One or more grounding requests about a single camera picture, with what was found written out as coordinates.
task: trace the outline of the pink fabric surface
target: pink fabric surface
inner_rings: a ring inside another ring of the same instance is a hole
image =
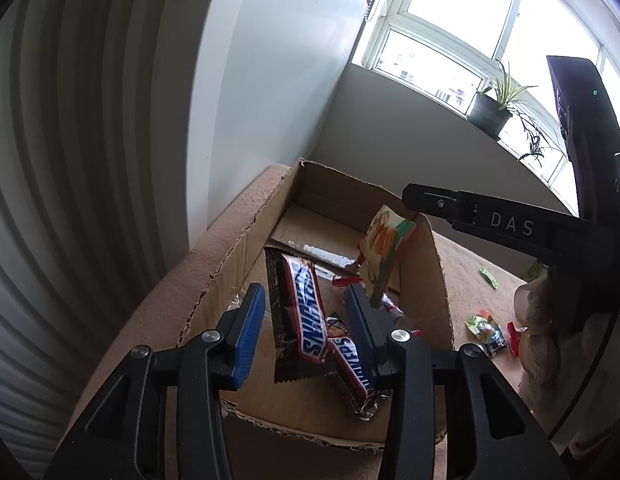
[[[133,346],[147,344],[154,350],[175,346],[187,317],[199,299],[202,286],[207,283],[210,274],[217,270],[223,257],[287,170],[287,167],[281,165],[269,167],[228,206],[184,260],[152,290],[123,327],[90,378],[68,428]],[[465,320],[481,309],[489,310],[505,329],[506,323],[514,320],[512,299],[514,291],[523,282],[443,236],[435,234],[435,241],[446,280],[455,347],[472,341],[473,336],[466,329]],[[497,290],[479,274],[481,264],[498,280]],[[516,389],[521,375],[519,360],[504,350],[494,362]],[[174,440],[174,414],[168,414],[166,426],[166,478],[171,479],[177,478],[174,444],[169,443],[170,439]],[[379,453],[331,449],[280,436],[234,418],[227,418],[224,427],[236,480],[372,480],[378,475],[381,460]],[[316,453],[325,457],[325,461],[298,466],[304,457]],[[443,441],[436,447],[435,480],[446,477],[446,456],[446,441]]]

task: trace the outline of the snickers logo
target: snickers logo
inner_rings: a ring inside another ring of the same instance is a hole
[[[363,375],[363,369],[361,368],[359,356],[357,355],[357,347],[349,337],[336,337],[330,339],[330,341],[337,349],[337,355],[350,371],[350,375],[355,378],[356,383],[359,383],[364,393],[367,394],[370,388],[370,382]]]
[[[305,261],[286,254],[284,257],[292,277],[299,355],[312,362],[322,363],[328,348],[328,338],[314,272]]]

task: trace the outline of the gloved hand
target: gloved hand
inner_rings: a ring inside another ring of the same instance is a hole
[[[549,279],[521,285],[514,296],[517,320],[528,329],[519,346],[524,373],[519,395],[548,434],[572,401],[606,331],[609,314],[593,314],[583,332],[557,336],[551,326]],[[600,444],[620,420],[620,315],[606,351],[580,401],[552,443],[575,458]]]

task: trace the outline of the cardboard box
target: cardboard box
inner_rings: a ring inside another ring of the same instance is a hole
[[[320,267],[320,291],[326,314],[343,314],[330,273],[339,273],[357,257],[357,242],[383,204],[413,220],[417,229],[401,251],[389,288],[406,314],[406,328],[442,349],[453,347],[453,331],[443,273],[427,219],[407,211],[400,199],[372,184],[300,160],[252,219],[218,271],[202,291],[180,336],[180,344],[212,328],[235,295],[250,282],[268,287],[263,247],[267,244],[310,256]],[[359,420],[328,378],[274,383],[276,358],[269,305],[250,376],[238,392],[222,392],[231,415],[293,436],[354,449],[382,449],[390,403],[369,422]],[[437,432],[445,427],[442,391],[437,397]]]

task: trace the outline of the screw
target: screw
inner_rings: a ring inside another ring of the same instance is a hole
[[[201,334],[201,338],[206,343],[213,343],[221,339],[221,334],[216,330],[206,330],[203,334]]]
[[[150,349],[146,345],[137,345],[130,351],[130,355],[135,359],[141,359],[146,357],[149,352]]]
[[[479,348],[478,345],[475,345],[474,343],[466,343],[463,346],[463,349],[464,354],[466,354],[468,357],[477,357],[483,351]]]
[[[410,339],[410,332],[406,332],[405,330],[401,330],[401,329],[392,330],[390,337],[394,339],[395,341],[398,341],[400,343],[405,343],[406,341],[408,341],[408,339]]]

